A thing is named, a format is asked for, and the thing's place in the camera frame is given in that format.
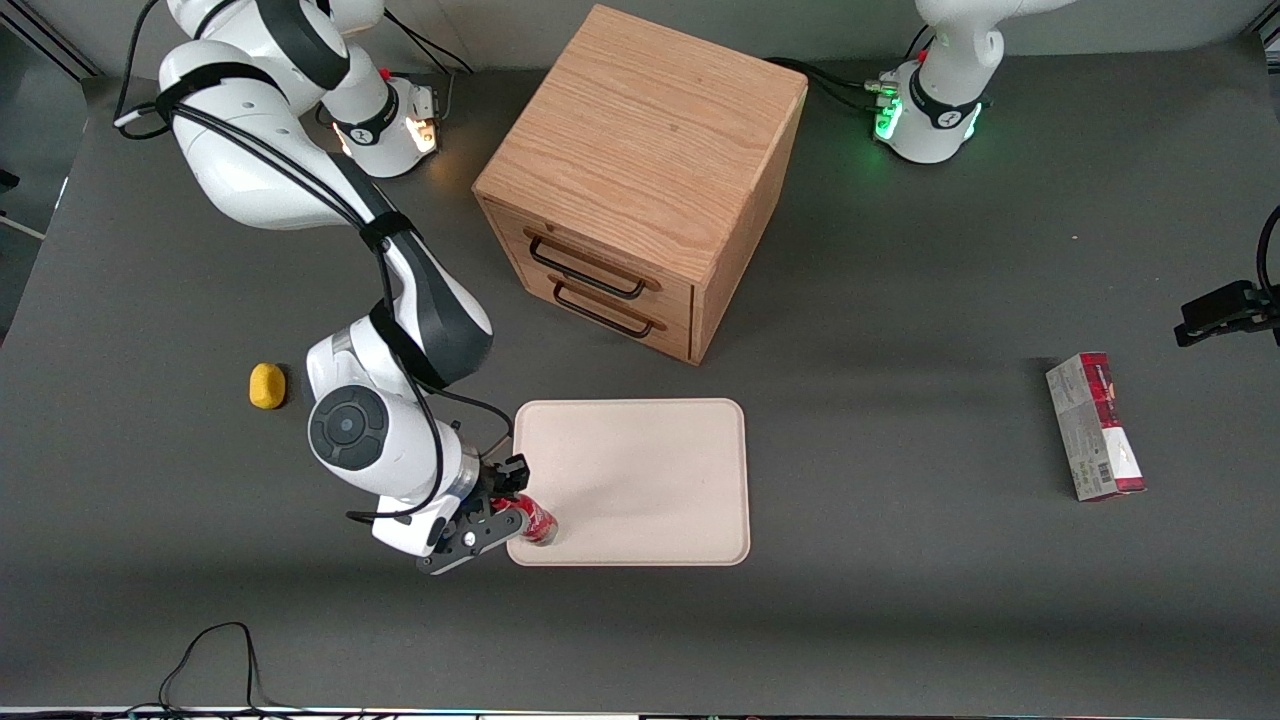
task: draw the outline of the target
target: wooden drawer cabinet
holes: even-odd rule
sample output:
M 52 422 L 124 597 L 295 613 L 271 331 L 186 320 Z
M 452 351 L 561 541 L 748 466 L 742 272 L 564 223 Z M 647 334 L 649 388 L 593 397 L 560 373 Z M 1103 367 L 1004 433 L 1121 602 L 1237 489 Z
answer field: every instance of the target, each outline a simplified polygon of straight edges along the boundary
M 777 205 L 805 90 L 596 5 L 474 191 L 529 292 L 696 365 Z

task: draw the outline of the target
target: drawer handle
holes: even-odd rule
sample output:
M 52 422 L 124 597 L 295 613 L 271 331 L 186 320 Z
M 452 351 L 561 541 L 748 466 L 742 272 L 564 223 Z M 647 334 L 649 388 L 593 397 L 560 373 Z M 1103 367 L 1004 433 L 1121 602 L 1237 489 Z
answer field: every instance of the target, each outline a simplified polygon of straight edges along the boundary
M 558 282 L 558 283 L 556 283 L 556 290 L 552 291 L 552 297 L 554 297 L 556 302 L 559 304 L 562 307 L 567 307 L 567 309 L 577 313 L 579 315 L 582 315 L 582 316 L 585 316 L 588 319 L 595 320 L 596 323 L 600 323 L 602 325 L 604 325 L 607 328 L 612 328 L 612 329 L 618 331 L 620 333 L 622 333 L 625 336 L 634 337 L 636 340 L 644 340 L 644 338 L 649 337 L 649 333 L 653 332 L 653 320 L 645 322 L 644 329 L 634 331 L 634 329 L 623 325 L 622 323 L 614 323 L 613 320 L 605 318 L 604 315 L 600 315 L 599 313 L 594 313 L 591 310 L 588 310 L 586 307 L 582 307 L 577 302 L 572 302 L 570 300 L 564 300 L 563 297 L 561 297 L 561 291 L 562 290 L 564 290 L 564 283 Z
M 589 284 L 589 286 L 594 287 L 595 290 L 599 290 L 600 292 L 607 292 L 607 293 L 612 295 L 613 297 L 621 297 L 622 300 L 635 300 L 636 297 L 640 297 L 640 292 L 644 290 L 644 281 L 636 281 L 635 290 L 626 291 L 626 290 L 622 290 L 622 288 L 613 287 L 612 284 L 609 284 L 607 282 L 598 281 L 598 279 L 593 278 L 591 275 L 582 274 L 582 273 L 575 270 L 573 268 L 570 268 L 568 265 L 566 265 L 563 263 L 557 263 L 556 260 L 552 260 L 550 258 L 548 258 L 545 255 L 539 255 L 538 254 L 538 249 L 541 247 L 541 246 L 543 246 L 543 238 L 540 238 L 540 237 L 534 237 L 534 241 L 529 243 L 529 254 L 534 256 L 534 260 L 538 260 L 540 264 L 547 265 L 548 268 L 550 268 L 553 270 L 559 270 L 561 273 L 564 273 L 566 275 L 573 278 L 575 281 L 579 281 L 579 282 L 581 282 L 584 284 Z

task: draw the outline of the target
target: yellow sponge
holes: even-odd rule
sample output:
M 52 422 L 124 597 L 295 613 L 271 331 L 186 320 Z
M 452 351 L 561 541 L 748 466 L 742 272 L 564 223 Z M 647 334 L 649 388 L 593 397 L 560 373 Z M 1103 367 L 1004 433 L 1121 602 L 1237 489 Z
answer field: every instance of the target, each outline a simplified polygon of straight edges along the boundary
M 279 407 L 284 388 L 284 370 L 271 363 L 259 363 L 248 375 L 248 401 L 262 410 Z

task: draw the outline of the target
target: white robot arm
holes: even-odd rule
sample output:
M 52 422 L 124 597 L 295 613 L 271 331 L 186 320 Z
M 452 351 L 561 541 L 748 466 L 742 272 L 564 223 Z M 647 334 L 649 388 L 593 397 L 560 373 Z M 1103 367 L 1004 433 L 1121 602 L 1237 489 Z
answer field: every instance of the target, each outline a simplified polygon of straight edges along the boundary
M 198 1 L 170 0 L 179 10 Z M 280 3 L 319 22 L 306 0 L 236 0 L 224 12 Z M 175 15 L 184 27 L 192 22 Z M 205 24 L 210 36 L 225 28 Z M 340 41 L 329 29 L 317 36 Z M 521 534 L 549 542 L 554 518 L 520 495 L 527 482 L 522 461 L 484 462 L 454 427 L 431 416 L 422 397 L 424 389 L 443 391 L 480 366 L 493 342 L 488 316 L 353 159 L 326 154 L 307 138 L 296 110 L 315 90 L 296 77 L 280 82 L 276 60 L 262 56 L 223 40 L 186 42 L 160 67 L 155 110 L 201 188 L 230 218 L 268 229 L 352 224 L 378 258 L 383 302 L 316 343 L 306 363 L 316 398 L 307 421 L 314 455 L 339 478 L 380 496 L 376 512 L 348 516 L 370 523 L 375 537 L 417 556 L 431 574 Z M 385 86 L 380 77 L 379 83 Z M 352 97 L 362 91 L 360 83 L 352 88 Z M 340 90 L 342 83 L 326 101 Z M 370 147 L 392 155 L 397 146 Z M 393 275 L 402 288 L 394 299 Z
M 936 40 L 924 63 L 910 59 L 881 74 L 890 96 L 876 138 L 913 163 L 950 159 L 982 111 L 982 92 L 1005 58 L 1006 18 L 1047 13 L 1075 0 L 916 0 Z
M 248 54 L 288 99 L 294 117 L 316 102 L 333 115 L 343 151 L 365 173 L 407 173 L 436 146 L 430 88 L 384 78 L 344 36 L 383 17 L 383 0 L 168 0 L 193 40 Z

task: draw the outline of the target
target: red can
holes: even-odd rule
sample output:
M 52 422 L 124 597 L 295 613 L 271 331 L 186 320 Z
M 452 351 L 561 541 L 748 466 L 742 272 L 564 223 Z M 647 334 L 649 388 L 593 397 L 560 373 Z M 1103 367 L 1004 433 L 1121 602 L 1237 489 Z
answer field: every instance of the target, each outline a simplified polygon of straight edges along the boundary
M 534 544 L 550 544 L 556 539 L 556 530 L 559 529 L 559 521 L 556 516 L 547 511 L 541 505 L 534 502 L 534 498 L 527 495 L 517 495 L 515 501 L 495 498 L 493 501 L 494 510 L 502 511 L 508 507 L 515 507 L 525 514 L 529 523 L 525 525 L 525 532 L 520 537 Z

